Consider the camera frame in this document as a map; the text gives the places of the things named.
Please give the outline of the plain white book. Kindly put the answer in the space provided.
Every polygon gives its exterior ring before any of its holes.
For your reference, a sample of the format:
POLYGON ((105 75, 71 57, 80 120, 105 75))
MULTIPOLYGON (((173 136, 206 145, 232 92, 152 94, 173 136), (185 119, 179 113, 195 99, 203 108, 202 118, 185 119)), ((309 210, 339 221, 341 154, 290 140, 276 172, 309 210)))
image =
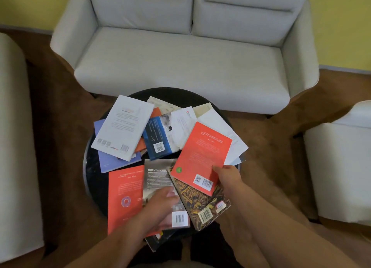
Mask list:
POLYGON ((203 125, 206 125, 207 127, 217 131, 218 133, 232 139, 232 143, 226 156, 224 165, 230 165, 230 163, 234 159, 240 157, 248 149, 248 146, 216 110, 213 109, 208 111, 207 113, 200 116, 197 120, 203 125))

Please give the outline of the person's left hand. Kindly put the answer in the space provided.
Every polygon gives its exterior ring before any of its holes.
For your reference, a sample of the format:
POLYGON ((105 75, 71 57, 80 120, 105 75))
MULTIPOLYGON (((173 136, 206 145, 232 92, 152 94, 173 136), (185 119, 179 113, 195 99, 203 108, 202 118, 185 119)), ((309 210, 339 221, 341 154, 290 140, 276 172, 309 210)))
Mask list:
POLYGON ((158 214, 158 190, 151 197, 148 204, 137 215, 135 224, 139 226, 141 236, 146 237, 168 216, 158 214))

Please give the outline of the red book with green dot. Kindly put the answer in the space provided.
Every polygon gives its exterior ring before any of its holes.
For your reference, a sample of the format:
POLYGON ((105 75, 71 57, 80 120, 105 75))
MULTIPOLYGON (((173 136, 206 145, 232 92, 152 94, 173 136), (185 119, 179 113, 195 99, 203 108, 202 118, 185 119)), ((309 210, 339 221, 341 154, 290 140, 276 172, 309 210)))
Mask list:
POLYGON ((212 196, 219 177, 212 166, 222 167, 232 139, 197 122, 188 137, 170 175, 212 196))

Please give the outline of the blue and white book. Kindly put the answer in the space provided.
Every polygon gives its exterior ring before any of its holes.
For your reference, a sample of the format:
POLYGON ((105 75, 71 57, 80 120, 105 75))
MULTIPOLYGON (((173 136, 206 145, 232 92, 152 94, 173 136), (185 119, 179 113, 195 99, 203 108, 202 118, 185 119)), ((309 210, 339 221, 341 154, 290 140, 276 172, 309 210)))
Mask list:
POLYGON ((175 139, 176 129, 171 123, 171 113, 150 118, 143 138, 151 161, 181 151, 175 139))

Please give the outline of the lavender book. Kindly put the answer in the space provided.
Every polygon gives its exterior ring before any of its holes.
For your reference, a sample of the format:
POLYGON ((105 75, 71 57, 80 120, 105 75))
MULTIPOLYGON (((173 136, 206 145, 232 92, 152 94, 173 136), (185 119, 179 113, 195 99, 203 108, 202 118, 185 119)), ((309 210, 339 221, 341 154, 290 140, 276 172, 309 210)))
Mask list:
POLYGON ((141 152, 134 153, 130 161, 125 161, 102 151, 98 151, 98 156, 101 173, 108 173, 116 169, 126 167, 128 165, 140 162, 142 159, 141 152))

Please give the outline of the person's black trousers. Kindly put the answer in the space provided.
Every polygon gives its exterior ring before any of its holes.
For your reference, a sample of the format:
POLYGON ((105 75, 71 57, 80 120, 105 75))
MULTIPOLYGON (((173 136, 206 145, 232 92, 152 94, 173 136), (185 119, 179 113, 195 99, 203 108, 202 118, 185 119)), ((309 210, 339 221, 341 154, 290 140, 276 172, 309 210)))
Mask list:
MULTIPOLYGON (((180 239, 165 242, 156 252, 152 252, 147 246, 142 247, 127 268, 180 261, 182 249, 183 244, 180 239)), ((213 268, 244 268, 235 258, 234 251, 225 240, 217 222, 192 235, 190 259, 192 262, 213 268)))

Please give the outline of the grey photo cover book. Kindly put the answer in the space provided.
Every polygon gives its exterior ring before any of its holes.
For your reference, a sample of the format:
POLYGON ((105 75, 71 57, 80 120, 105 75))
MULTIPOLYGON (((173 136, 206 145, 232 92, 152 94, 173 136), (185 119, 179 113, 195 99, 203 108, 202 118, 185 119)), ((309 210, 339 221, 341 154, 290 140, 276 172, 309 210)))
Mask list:
MULTIPOLYGON (((175 158, 157 159, 153 161, 149 159, 145 160, 142 193, 143 206, 148 204, 157 190, 166 186, 174 186, 168 171, 175 165, 176 161, 177 159, 175 158)), ((154 227, 154 232, 189 227, 190 218, 188 212, 179 199, 178 203, 172 206, 172 212, 168 214, 159 225, 154 227)))

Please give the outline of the dark cover book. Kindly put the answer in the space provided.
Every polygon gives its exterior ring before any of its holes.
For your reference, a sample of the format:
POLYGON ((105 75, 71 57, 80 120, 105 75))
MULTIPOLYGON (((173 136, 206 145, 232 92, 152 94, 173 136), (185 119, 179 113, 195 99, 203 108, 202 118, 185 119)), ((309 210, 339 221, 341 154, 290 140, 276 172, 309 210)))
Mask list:
POLYGON ((146 241, 151 251, 155 252, 161 245, 167 242, 177 231, 178 229, 163 230, 160 231, 159 233, 156 233, 155 235, 145 237, 144 240, 146 241))

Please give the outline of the person's right forearm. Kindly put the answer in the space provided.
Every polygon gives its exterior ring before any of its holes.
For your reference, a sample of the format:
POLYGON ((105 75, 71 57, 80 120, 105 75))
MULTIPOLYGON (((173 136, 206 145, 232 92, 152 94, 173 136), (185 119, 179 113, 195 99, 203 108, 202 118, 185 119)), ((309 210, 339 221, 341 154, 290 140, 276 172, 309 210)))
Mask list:
POLYGON ((359 268, 340 249, 282 213, 244 183, 229 197, 271 268, 359 268))

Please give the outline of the cream book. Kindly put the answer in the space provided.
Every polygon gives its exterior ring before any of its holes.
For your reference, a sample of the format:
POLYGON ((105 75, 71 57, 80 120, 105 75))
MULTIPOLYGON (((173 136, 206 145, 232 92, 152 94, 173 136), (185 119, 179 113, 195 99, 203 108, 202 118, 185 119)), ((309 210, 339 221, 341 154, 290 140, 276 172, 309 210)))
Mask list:
POLYGON ((203 114, 207 113, 208 111, 210 110, 213 110, 213 106, 211 105, 211 103, 206 103, 206 104, 202 104, 202 105, 199 105, 199 106, 196 106, 196 107, 193 107, 193 111, 196 115, 196 118, 199 118, 200 116, 202 116, 203 114))

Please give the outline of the brown yellow patterned book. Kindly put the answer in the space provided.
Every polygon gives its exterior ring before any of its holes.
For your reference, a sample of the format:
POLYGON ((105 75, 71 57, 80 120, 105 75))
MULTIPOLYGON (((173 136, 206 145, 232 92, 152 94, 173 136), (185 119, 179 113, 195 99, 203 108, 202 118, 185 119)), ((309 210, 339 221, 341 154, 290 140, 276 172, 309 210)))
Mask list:
POLYGON ((212 196, 208 196, 172 175, 170 178, 196 231, 206 228, 231 206, 220 184, 212 196))

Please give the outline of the white two-seat sofa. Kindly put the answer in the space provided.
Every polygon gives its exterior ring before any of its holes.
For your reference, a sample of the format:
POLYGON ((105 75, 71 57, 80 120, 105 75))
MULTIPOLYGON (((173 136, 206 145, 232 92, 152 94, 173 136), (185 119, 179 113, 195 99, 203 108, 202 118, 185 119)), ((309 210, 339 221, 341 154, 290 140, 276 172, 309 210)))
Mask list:
POLYGON ((274 115, 319 81, 309 0, 69 0, 50 47, 110 96, 173 87, 274 115))

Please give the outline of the large white book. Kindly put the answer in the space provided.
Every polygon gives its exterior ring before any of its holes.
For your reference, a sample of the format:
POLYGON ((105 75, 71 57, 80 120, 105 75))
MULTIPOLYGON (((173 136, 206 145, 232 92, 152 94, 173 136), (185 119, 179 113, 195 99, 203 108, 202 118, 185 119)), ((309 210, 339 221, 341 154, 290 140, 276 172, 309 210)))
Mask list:
POLYGON ((153 109, 152 103, 119 95, 91 147, 130 161, 153 109))

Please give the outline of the person's right hand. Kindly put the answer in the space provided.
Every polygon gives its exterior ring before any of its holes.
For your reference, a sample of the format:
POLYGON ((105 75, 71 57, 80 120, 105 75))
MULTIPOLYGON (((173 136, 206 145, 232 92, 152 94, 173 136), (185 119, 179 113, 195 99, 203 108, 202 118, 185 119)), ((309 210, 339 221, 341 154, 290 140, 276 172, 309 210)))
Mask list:
POLYGON ((230 196, 235 186, 242 182, 240 173, 235 166, 229 165, 229 173, 218 176, 226 196, 230 196))

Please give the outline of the beige illustrated book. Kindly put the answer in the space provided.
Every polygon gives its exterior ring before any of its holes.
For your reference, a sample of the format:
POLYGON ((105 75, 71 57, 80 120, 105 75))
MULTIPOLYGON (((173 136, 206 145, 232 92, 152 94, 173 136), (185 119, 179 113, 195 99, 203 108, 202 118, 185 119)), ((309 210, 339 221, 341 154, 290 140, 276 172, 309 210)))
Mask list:
POLYGON ((147 102, 154 105, 154 110, 152 112, 151 117, 161 116, 182 109, 178 106, 155 98, 153 96, 149 97, 147 102))

